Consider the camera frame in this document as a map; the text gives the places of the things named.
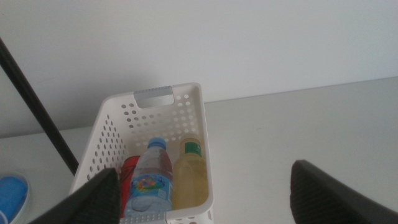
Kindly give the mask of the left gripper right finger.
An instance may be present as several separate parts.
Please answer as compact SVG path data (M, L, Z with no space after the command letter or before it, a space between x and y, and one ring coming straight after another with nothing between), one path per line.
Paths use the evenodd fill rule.
M306 160L292 165L290 209L295 223L397 223L397 212Z

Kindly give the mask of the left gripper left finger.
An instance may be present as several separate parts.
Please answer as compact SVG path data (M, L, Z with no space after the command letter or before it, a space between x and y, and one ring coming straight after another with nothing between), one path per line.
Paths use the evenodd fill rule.
M33 224L118 224L121 190L114 168L102 170Z

